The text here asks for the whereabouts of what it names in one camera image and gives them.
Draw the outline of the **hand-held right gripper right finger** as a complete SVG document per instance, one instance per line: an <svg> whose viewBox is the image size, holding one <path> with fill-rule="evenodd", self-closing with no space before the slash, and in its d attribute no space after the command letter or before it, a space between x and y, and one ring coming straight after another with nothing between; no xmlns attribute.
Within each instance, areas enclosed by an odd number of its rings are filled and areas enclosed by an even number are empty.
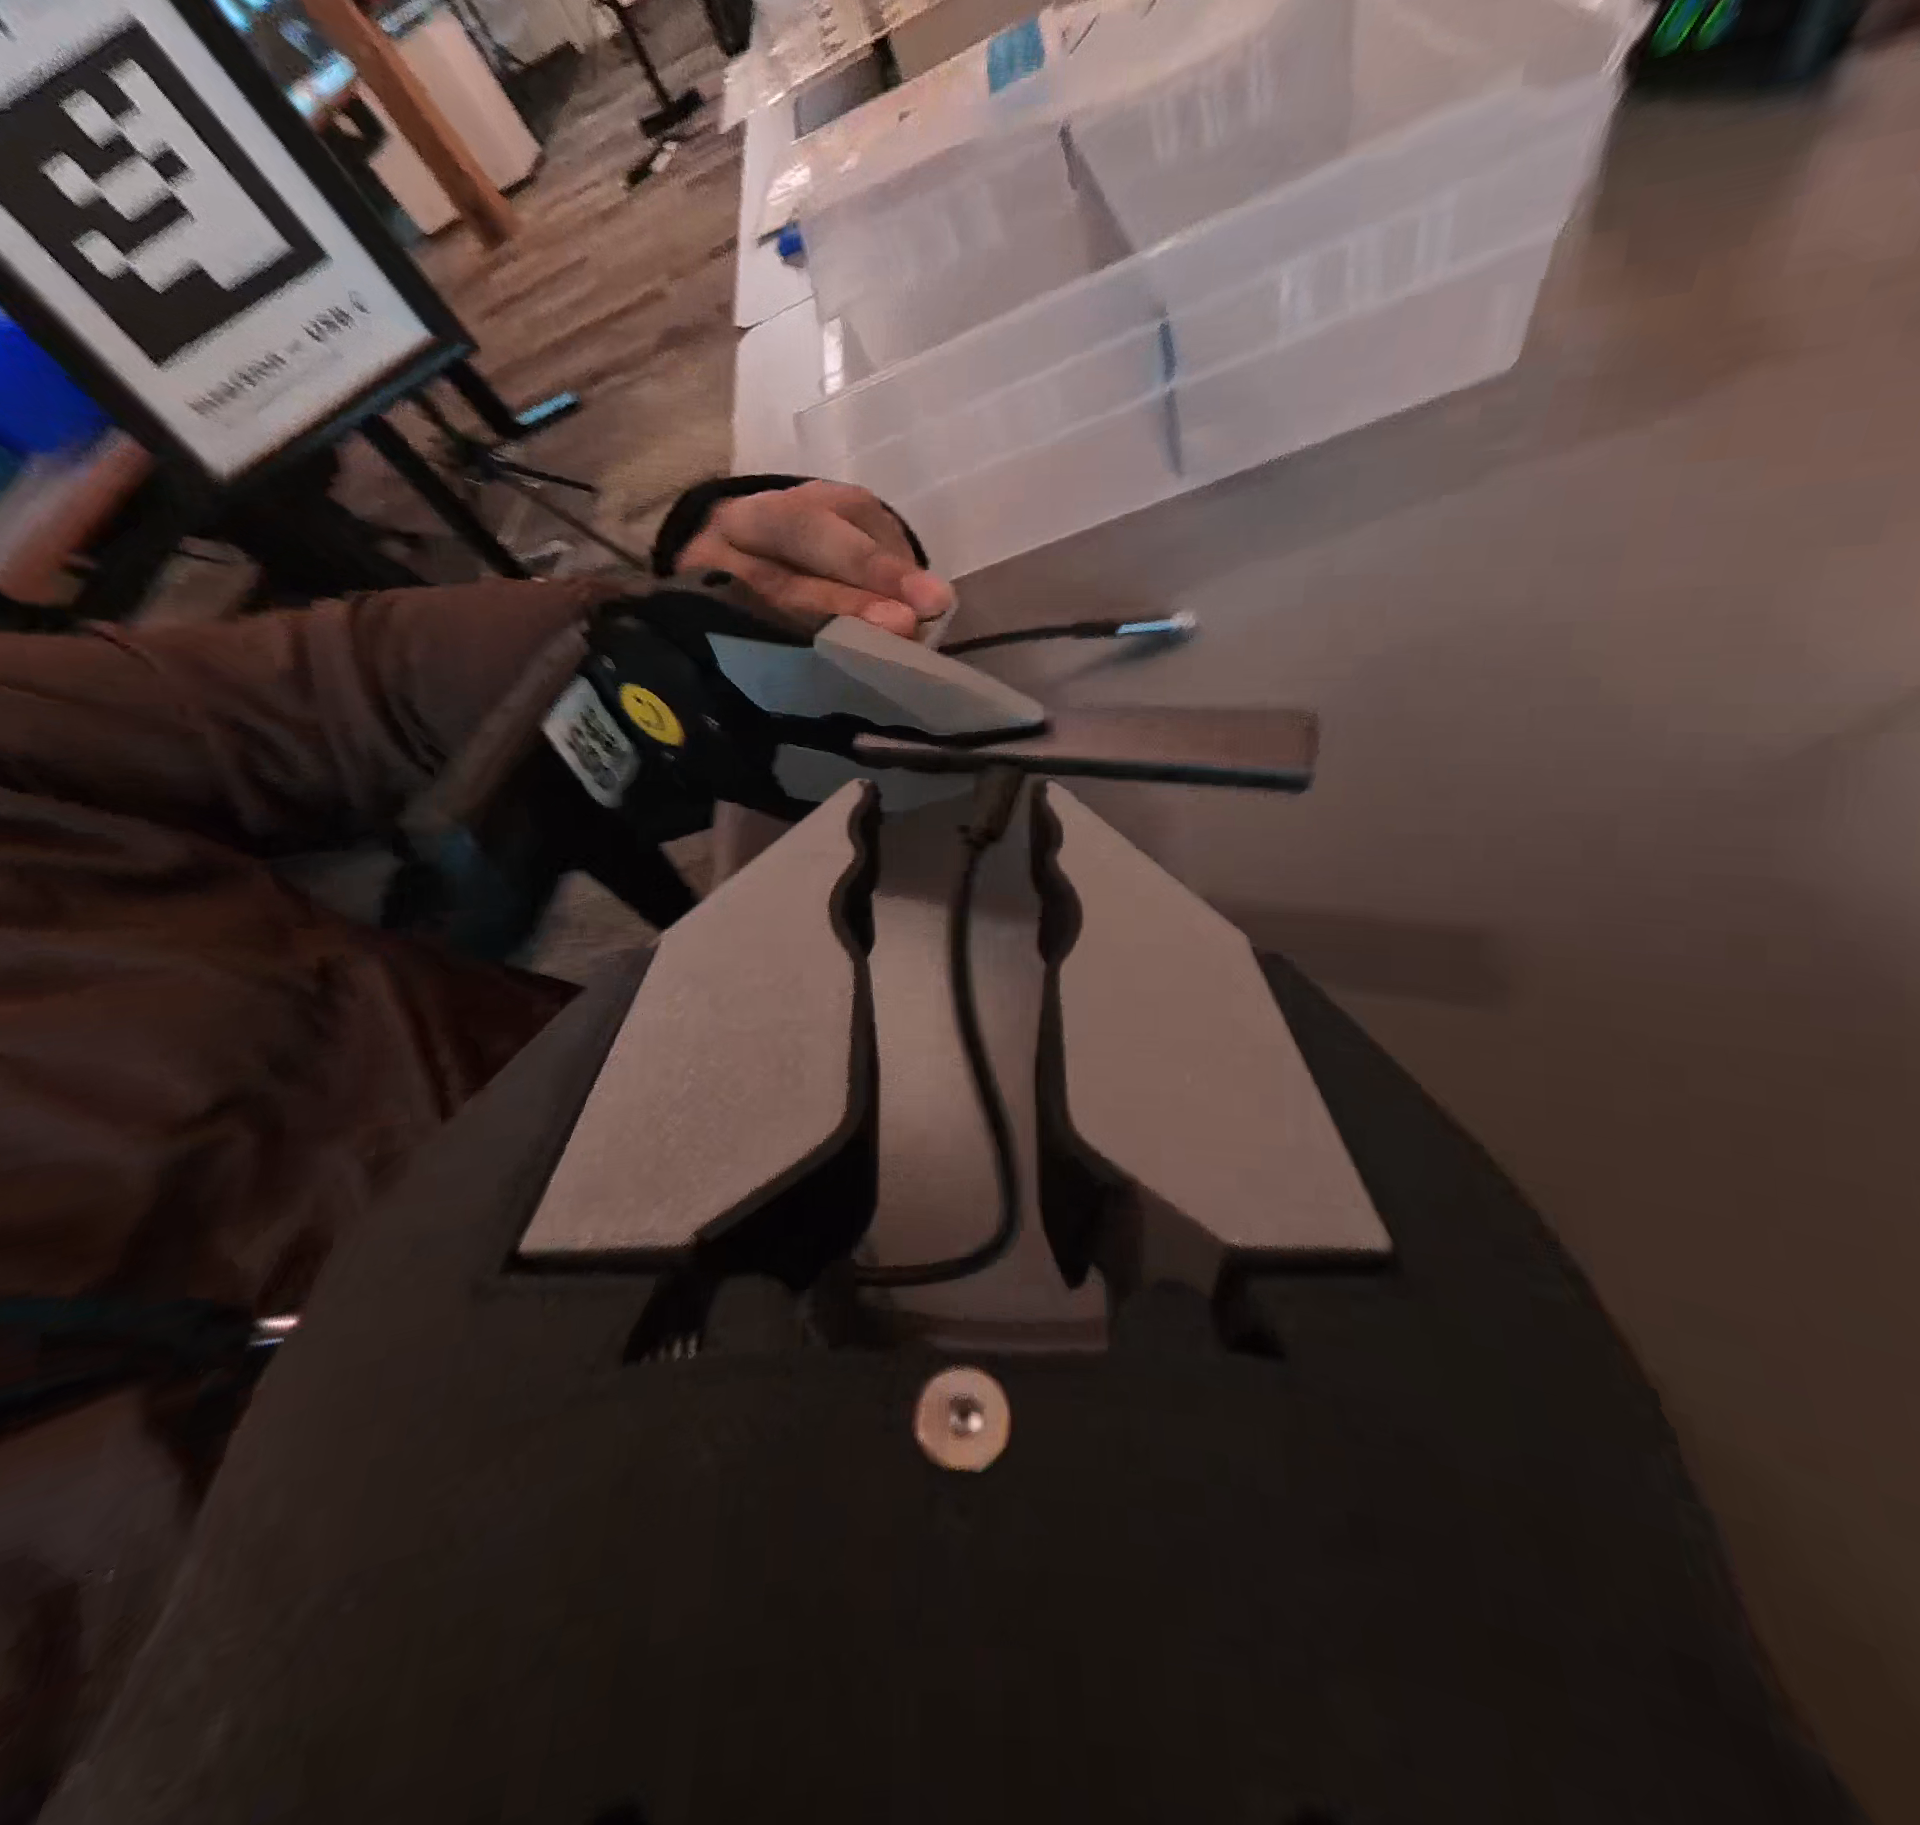
<svg viewBox="0 0 1920 1825"><path fill-rule="evenodd" d="M1037 788L1037 1193L1066 1284L1229 1284L1395 1254L1247 936Z"/></svg>

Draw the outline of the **person's left hand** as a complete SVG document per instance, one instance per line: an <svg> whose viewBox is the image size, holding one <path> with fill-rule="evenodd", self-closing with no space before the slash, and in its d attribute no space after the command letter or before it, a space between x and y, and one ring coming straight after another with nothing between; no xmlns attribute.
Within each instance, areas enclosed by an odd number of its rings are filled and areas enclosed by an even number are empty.
<svg viewBox="0 0 1920 1825"><path fill-rule="evenodd" d="M901 516L873 493L789 474L702 482L660 521L655 574L726 574L786 616L854 616L914 638L955 591Z"/></svg>

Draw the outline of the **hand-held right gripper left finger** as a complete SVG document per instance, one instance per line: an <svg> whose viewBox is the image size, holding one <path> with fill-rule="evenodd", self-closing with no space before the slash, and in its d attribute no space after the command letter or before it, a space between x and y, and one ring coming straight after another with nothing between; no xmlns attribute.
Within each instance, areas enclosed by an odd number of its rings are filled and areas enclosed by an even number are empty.
<svg viewBox="0 0 1920 1825"><path fill-rule="evenodd" d="M839 786L662 936L515 1261L806 1279L864 1234L876 826Z"/></svg>

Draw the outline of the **black tripod stand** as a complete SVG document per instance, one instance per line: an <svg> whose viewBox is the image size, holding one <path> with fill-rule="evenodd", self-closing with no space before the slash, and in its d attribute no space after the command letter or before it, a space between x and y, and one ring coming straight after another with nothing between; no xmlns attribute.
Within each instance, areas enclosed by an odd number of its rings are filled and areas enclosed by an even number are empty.
<svg viewBox="0 0 1920 1825"><path fill-rule="evenodd" d="M654 63L645 39L631 17L630 7L623 0L598 0L598 4L610 13L615 19L615 28L626 42L628 53L637 63L641 71L655 110L641 118L639 130L645 141L645 153L628 168L623 174L623 189L628 193L639 190L647 179L658 176L678 151L681 136L691 118L702 110L702 100L696 91L670 93L665 78L660 75L658 65Z"/></svg>

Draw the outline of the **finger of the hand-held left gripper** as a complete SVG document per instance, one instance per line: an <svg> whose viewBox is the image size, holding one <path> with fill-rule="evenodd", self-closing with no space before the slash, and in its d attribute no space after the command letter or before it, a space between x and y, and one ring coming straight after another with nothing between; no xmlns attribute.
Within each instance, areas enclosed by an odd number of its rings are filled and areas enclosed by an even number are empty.
<svg viewBox="0 0 1920 1825"><path fill-rule="evenodd" d="M707 631L717 672L771 722L778 744L864 735L935 744L1037 736L1047 711L1017 687L920 640L839 616L809 640Z"/></svg>
<svg viewBox="0 0 1920 1825"><path fill-rule="evenodd" d="M973 791L969 776L916 773L793 744L776 747L773 777L789 799L806 805L828 801L851 781L869 781L883 814L916 814L937 804L963 799Z"/></svg>

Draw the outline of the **clear plastic storage bin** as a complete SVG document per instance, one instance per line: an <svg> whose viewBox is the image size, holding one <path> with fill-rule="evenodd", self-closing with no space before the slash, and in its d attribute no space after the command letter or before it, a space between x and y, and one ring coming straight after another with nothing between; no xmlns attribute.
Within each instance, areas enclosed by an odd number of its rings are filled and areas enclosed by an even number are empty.
<svg viewBox="0 0 1920 1825"><path fill-rule="evenodd" d="M793 461L955 580L1509 370L1644 0L1076 0L812 133Z"/></svg>

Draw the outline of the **black sign stand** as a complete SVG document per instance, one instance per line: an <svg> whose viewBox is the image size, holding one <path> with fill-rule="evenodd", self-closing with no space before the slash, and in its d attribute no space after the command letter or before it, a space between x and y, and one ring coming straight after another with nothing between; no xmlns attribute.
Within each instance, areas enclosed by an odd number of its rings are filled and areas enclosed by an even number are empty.
<svg viewBox="0 0 1920 1825"><path fill-rule="evenodd" d="M301 441L251 479L215 486L190 468L172 463L144 432L131 432L134 485L112 493L107 516L75 550L77 586L63 610L84 621L131 621L162 571L188 543L228 549L253 569L248 610L272 604L308 607L383 590L419 590L428 579L397 546L419 549L425 538L389 521L359 516L335 490L343 448L357 441L425 506L452 546L485 574L531 580L478 510L478 493L506 486L541 516L556 518L579 539L621 550L585 516L563 510L548 490L593 497L591 482L533 468L525 446L575 420L585 401L554 393L528 408L512 408L472 362L419 378L404 393L438 441L436 452L413 444L397 410L361 411Z"/></svg>

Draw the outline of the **person's left forearm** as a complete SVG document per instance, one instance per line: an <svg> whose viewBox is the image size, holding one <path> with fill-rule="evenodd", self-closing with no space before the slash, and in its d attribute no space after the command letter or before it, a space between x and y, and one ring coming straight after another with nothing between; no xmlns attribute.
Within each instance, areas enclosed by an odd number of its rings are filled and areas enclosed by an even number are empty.
<svg viewBox="0 0 1920 1825"><path fill-rule="evenodd" d="M461 759L610 579L385 590L203 623L3 634L3 867L375 836Z"/></svg>

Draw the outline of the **person's brown jacket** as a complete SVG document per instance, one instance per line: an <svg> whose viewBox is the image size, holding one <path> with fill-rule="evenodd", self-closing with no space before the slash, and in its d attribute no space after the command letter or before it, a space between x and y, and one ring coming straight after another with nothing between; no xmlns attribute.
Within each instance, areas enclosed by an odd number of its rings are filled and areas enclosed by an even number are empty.
<svg viewBox="0 0 1920 1825"><path fill-rule="evenodd" d="M3 1429L239 1358L579 986L3 792Z"/></svg>

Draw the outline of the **black-framed tag sign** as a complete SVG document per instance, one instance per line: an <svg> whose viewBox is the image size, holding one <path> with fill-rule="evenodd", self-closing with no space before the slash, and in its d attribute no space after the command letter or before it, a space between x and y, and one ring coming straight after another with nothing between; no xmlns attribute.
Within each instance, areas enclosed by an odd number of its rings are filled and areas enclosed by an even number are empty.
<svg viewBox="0 0 1920 1825"><path fill-rule="evenodd" d="M232 489L472 338L211 0L2 0L3 312Z"/></svg>

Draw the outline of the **wooden post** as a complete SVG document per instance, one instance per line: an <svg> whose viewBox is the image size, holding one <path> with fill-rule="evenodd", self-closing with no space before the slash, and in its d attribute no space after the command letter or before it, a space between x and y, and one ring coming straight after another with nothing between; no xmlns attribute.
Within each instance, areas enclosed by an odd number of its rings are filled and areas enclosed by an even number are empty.
<svg viewBox="0 0 1920 1825"><path fill-rule="evenodd" d="M519 222L508 200L431 100L393 40L359 11L357 0L299 2L355 67L470 232L488 248L510 245Z"/></svg>

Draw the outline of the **white cabinet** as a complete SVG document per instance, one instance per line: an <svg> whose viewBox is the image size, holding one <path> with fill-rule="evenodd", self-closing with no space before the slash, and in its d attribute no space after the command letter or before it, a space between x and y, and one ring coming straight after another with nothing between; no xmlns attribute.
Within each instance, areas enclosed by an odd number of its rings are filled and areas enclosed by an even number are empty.
<svg viewBox="0 0 1920 1825"><path fill-rule="evenodd" d="M446 7L428 13L397 37L397 52L498 193L515 190L537 169L539 141L457 13ZM397 208L400 237L431 241L453 230L461 221L457 208L397 130L397 121L369 85L359 88L359 97L383 136L371 156L371 176L376 193Z"/></svg>

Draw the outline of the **slim grey usb hub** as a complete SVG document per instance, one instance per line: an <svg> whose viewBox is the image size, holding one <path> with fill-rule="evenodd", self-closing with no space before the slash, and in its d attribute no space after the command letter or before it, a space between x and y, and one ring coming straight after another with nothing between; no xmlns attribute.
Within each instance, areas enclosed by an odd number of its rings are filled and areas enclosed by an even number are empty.
<svg viewBox="0 0 1920 1825"><path fill-rule="evenodd" d="M1063 709L1019 733L931 740L852 736L868 771L922 777L1014 773L1037 780L1151 781L1305 792L1319 759L1319 715L1306 709Z"/></svg>

